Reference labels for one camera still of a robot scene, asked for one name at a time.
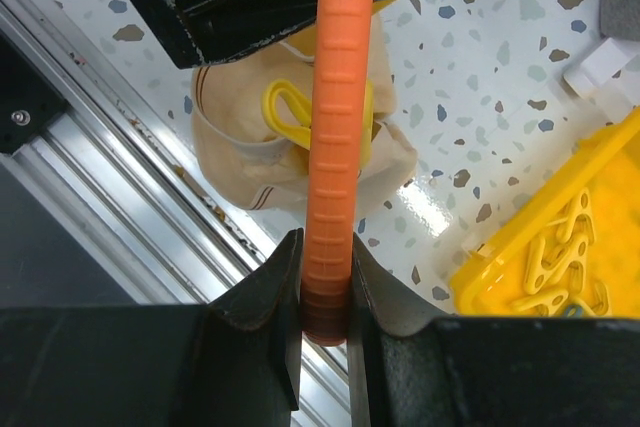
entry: yellow tray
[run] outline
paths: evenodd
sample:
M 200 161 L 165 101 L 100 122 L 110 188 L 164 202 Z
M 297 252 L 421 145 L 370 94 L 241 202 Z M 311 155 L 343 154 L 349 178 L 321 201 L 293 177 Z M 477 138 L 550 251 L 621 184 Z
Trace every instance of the yellow tray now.
M 578 152 L 453 276 L 467 315 L 640 318 L 640 108 Z

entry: silver metal frame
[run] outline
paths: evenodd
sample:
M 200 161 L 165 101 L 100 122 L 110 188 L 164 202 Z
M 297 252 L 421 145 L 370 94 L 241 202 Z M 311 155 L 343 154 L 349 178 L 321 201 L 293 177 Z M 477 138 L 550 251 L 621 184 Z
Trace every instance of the silver metal frame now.
M 71 105 L 0 162 L 137 302 L 211 301 L 271 254 L 263 229 L 215 192 L 193 152 L 51 0 L 0 0 L 0 29 Z M 305 341 L 302 352 L 293 422 L 349 425 L 344 349 Z

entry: orange ribbed stick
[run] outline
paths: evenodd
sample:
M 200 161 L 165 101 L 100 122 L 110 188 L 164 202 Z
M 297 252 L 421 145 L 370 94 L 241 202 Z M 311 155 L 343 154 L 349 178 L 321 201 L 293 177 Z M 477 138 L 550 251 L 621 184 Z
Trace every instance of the orange ribbed stick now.
M 302 327 L 344 341 L 373 0 L 318 0 Z

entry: terrazzo surface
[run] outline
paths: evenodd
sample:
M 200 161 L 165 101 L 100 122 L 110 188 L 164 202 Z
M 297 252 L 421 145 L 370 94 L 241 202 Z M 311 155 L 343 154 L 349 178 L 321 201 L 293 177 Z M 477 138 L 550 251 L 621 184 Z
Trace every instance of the terrazzo surface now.
M 173 66 L 129 0 L 52 2 L 192 147 L 191 73 Z M 393 121 L 420 160 L 415 178 L 356 231 L 386 268 L 444 310 L 453 310 L 447 280 L 466 252 L 527 202 L 578 139 L 638 102 L 640 58 L 591 102 L 561 82 L 600 38 L 598 6 L 398 0 L 382 12 L 398 96 Z M 252 215 L 275 241 L 304 220 L 282 211 Z

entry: bolt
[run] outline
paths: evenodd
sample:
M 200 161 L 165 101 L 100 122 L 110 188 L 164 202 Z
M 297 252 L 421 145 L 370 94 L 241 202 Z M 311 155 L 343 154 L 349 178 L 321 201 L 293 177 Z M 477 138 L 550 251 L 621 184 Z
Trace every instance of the bolt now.
M 11 114 L 11 120 L 15 124 L 21 127 L 24 127 L 29 122 L 31 122 L 31 116 L 29 115 L 29 112 L 27 112 L 26 110 L 16 110 L 14 113 Z

